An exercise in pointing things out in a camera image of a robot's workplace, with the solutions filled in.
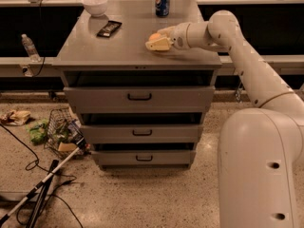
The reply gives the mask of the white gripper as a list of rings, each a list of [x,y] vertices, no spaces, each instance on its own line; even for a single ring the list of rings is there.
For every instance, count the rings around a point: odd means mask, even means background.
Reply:
[[[176,49],[189,49],[187,40],[189,26],[189,23],[181,23],[176,26],[159,29],[158,33],[160,35],[170,35],[171,40],[167,37],[151,38],[145,43],[145,46],[151,51],[167,51],[172,47],[173,42],[173,47]]]

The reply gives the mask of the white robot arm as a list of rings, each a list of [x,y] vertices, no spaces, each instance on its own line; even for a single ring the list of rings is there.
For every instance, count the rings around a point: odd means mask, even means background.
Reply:
[[[220,228],[300,228],[293,166],[304,161],[304,101],[244,38],[236,16],[220,10],[163,28],[145,45],[228,53],[252,103],[220,131]]]

